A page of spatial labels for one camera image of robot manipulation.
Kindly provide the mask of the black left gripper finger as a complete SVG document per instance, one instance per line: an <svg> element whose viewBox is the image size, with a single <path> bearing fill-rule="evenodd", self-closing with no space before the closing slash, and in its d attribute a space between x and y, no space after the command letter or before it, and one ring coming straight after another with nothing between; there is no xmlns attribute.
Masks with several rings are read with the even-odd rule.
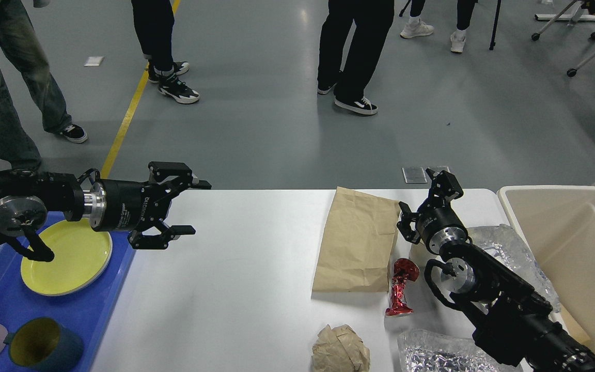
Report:
<svg viewBox="0 0 595 372"><path fill-rule="evenodd" d="M144 235L143 233L151 228L159 231L158 235ZM153 222L153 224L140 224L130 231L128 242L136 250L165 250L168 243L179 239L183 235L195 235L196 230L191 225L167 226L165 222Z"/></svg>
<svg viewBox="0 0 595 372"><path fill-rule="evenodd" d="M172 199L187 189L211 189L206 180L200 180L186 163L150 162L147 193L152 199Z"/></svg>

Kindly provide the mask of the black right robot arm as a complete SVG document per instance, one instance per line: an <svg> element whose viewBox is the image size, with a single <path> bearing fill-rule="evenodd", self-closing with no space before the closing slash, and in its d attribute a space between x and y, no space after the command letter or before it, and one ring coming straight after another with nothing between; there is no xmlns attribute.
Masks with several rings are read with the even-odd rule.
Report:
<svg viewBox="0 0 595 372"><path fill-rule="evenodd" d="M434 254L425 265L427 285L444 306L474 325L475 345L506 365L526 361L535 371L595 371L595 353L550 320L550 302L474 245L450 205L463 196L454 174L425 172L431 180L428 197L415 211L400 202L397 228L407 242L423 242Z"/></svg>

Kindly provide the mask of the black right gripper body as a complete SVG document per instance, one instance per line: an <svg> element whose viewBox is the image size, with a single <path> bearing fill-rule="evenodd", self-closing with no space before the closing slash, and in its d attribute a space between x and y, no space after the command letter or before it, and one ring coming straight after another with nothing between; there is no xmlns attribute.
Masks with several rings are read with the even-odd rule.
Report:
<svg viewBox="0 0 595 372"><path fill-rule="evenodd" d="M435 256L448 242L467 242L469 235L458 215L449 206L420 207L416 212L415 242L423 242Z"/></svg>

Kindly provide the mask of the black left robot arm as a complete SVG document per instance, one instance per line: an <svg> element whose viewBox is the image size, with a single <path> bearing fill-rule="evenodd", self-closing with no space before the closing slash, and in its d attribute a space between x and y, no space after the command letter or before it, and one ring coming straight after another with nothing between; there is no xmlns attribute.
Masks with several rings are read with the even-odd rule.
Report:
<svg viewBox="0 0 595 372"><path fill-rule="evenodd" d="M88 218L94 231L127 231L132 248L164 250L181 235L193 235L190 225L168 226L165 219L173 198L187 189L211 189L185 163L150 162L145 182L104 179L96 168L80 176L28 169L0 171L0 245L7 243L30 260L50 262L54 252L38 230L48 213L66 221Z"/></svg>

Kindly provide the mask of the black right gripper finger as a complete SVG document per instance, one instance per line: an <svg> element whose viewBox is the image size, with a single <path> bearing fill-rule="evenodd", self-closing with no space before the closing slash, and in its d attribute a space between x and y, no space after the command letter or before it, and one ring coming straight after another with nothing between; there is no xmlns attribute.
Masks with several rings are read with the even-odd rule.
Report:
<svg viewBox="0 0 595 372"><path fill-rule="evenodd" d="M421 241L420 233L412 227L412 224L416 224L418 219L422 216L421 212L411 211L409 205L403 201L398 202L401 214L400 219L397 222L397 228L403 238L410 243L418 244Z"/></svg>
<svg viewBox="0 0 595 372"><path fill-rule="evenodd" d="M456 176L449 171L435 171L426 169L430 177L431 186L425 200L425 210L434 210L451 207L451 202L463 197L464 191Z"/></svg>

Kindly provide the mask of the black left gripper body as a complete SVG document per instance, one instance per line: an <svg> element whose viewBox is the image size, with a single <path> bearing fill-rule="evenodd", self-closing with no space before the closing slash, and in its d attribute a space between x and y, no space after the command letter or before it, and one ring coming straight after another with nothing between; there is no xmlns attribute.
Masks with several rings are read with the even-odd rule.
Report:
<svg viewBox="0 0 595 372"><path fill-rule="evenodd" d="M89 190L89 224L94 231L168 230L164 222L174 197L169 183L97 179Z"/></svg>

